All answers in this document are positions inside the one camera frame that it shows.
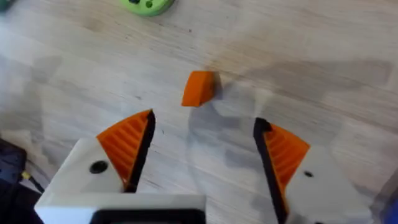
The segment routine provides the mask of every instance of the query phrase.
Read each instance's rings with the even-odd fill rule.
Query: green object
[[[121,2],[132,13],[140,16],[156,16],[166,11],[174,0],[121,0]]]
[[[6,11],[12,4],[11,0],[0,0],[0,12]]]

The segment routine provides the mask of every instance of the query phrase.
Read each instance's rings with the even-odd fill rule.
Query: ridged orange pad
[[[137,162],[150,113],[152,110],[132,115],[97,135],[98,141],[118,172],[125,188],[129,184],[131,172]]]
[[[182,106],[201,106],[214,96],[214,76],[211,71],[193,71],[185,85]]]
[[[283,128],[274,124],[271,127],[272,131],[264,133],[264,139],[280,191],[284,193],[310,145]]]

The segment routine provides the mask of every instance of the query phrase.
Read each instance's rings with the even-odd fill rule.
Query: yellow wire
[[[24,172],[22,172],[22,177],[23,177],[25,180],[29,180],[30,174],[29,174],[28,172],[26,172],[26,170],[25,170]]]

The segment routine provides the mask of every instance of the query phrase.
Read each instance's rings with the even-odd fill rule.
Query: white plastic part
[[[371,212],[330,153],[312,146],[285,190],[286,224],[363,224]]]
[[[100,174],[90,173],[106,161]],[[205,211],[203,195],[122,193],[123,183],[97,139],[81,139],[35,205],[45,224],[87,224],[101,209],[192,208]]]

